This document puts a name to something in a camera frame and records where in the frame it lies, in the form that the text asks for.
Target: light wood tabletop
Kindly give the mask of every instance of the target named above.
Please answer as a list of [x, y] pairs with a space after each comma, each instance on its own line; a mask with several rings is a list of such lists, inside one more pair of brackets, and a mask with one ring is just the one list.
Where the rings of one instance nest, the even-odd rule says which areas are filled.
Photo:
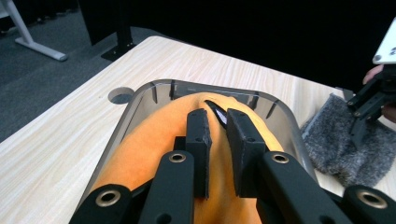
[[[111, 91], [172, 78], [262, 91], [293, 112], [301, 127], [340, 90], [206, 49], [154, 36], [0, 144], [0, 222], [68, 223], [126, 105]], [[341, 195], [332, 177], [320, 185]], [[376, 186], [396, 199], [396, 165]]]

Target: gray fuzzy object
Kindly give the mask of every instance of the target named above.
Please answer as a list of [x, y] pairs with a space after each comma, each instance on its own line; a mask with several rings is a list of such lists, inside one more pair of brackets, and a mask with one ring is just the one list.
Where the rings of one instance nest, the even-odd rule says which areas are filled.
[[345, 186], [375, 186], [396, 155], [396, 132], [376, 120], [367, 124], [359, 148], [350, 139], [354, 118], [344, 99], [330, 95], [326, 104], [302, 128], [315, 168], [334, 175]]

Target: orange fabric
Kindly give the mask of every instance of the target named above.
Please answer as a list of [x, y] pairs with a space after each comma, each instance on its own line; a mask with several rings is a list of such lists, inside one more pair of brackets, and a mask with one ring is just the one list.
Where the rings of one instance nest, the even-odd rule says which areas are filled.
[[173, 149], [175, 137], [186, 135], [188, 113], [203, 108], [207, 111], [212, 138], [209, 199], [195, 199], [194, 223], [261, 223], [256, 200], [235, 196], [231, 150], [226, 132], [205, 100], [226, 111], [233, 108], [247, 113], [270, 150], [283, 151], [262, 119], [248, 106], [232, 97], [197, 93], [179, 98], [154, 112], [125, 137], [92, 189], [119, 184], [132, 190], [153, 178], [162, 155]]

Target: gray plastic tray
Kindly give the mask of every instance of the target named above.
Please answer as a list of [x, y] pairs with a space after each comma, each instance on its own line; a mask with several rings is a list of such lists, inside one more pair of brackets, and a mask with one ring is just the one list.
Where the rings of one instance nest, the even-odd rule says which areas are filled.
[[156, 80], [140, 87], [128, 103], [116, 130], [112, 134], [105, 151], [98, 162], [92, 178], [84, 191], [82, 201], [88, 196], [102, 167], [112, 155], [122, 139], [151, 113], [169, 102], [197, 92], [214, 92], [232, 96], [237, 101], [252, 108], [274, 134], [285, 152], [292, 155], [316, 180], [311, 161], [295, 117], [290, 109], [274, 96], [259, 92], [209, 86], [172, 79]]

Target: gray carpet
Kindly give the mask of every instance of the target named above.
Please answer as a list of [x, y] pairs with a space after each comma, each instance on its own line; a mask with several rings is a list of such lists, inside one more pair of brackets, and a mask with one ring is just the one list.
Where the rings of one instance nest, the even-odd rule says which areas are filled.
[[[132, 27], [138, 44], [157, 32]], [[55, 61], [14, 42], [13, 28], [0, 36], [0, 142], [111, 64], [101, 55], [116, 46], [111, 35], [91, 46], [80, 11], [29, 27], [35, 42], [68, 55]]]

